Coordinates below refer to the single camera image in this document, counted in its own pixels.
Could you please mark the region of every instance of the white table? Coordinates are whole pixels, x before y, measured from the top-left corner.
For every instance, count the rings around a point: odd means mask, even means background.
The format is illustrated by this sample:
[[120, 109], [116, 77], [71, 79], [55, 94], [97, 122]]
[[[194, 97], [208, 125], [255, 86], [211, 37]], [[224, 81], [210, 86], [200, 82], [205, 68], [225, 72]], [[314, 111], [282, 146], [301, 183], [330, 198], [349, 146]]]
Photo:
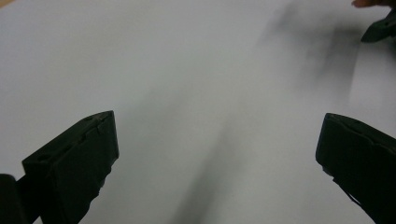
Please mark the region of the white table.
[[315, 150], [326, 112], [396, 135], [395, 47], [359, 41], [387, 13], [15, 1], [0, 9], [0, 172], [22, 177], [21, 160], [113, 109], [120, 159], [81, 223], [373, 223]]

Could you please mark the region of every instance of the orange object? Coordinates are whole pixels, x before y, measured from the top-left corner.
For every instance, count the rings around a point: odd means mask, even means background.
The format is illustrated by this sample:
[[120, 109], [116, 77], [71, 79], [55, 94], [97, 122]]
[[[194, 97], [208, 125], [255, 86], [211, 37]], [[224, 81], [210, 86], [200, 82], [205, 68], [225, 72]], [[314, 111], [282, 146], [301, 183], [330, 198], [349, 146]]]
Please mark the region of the orange object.
[[0, 0], [0, 7], [3, 7], [12, 1], [14, 1], [14, 0]]

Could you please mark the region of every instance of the black plastic part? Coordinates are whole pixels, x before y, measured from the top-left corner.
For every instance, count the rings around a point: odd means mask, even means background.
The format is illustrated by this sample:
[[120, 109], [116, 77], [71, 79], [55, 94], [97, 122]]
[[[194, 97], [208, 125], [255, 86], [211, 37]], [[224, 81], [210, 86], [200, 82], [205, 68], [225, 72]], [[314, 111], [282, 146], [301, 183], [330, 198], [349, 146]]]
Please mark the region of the black plastic part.
[[26, 175], [18, 182], [0, 175], [0, 224], [38, 217], [44, 224], [79, 223], [118, 157], [113, 111], [82, 119], [23, 160]]
[[376, 21], [370, 25], [361, 38], [361, 42], [374, 43], [394, 36], [396, 36], [396, 8], [385, 19]]
[[316, 159], [375, 223], [396, 223], [396, 139], [356, 119], [326, 114]]

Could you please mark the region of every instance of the black object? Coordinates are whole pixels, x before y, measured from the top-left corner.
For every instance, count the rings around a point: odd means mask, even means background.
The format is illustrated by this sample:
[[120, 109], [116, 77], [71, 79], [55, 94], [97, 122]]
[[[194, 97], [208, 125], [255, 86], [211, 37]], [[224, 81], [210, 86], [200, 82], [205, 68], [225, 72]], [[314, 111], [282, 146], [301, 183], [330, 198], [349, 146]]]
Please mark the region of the black object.
[[375, 223], [396, 223], [396, 139], [356, 119], [326, 114], [316, 159]]
[[374, 43], [389, 36], [396, 36], [396, 8], [394, 8], [385, 19], [376, 21], [369, 26], [366, 33], [361, 38], [361, 42]]
[[76, 224], [119, 157], [113, 111], [82, 119], [22, 161], [26, 175], [0, 175], [0, 224]]

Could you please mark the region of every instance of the human hand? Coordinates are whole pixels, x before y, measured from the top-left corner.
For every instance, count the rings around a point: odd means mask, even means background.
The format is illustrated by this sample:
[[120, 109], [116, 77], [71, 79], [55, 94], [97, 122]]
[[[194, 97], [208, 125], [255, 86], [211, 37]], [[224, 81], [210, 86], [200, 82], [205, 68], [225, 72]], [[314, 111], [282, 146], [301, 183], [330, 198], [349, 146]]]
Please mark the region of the human hand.
[[354, 7], [396, 7], [396, 0], [354, 0], [352, 2]]

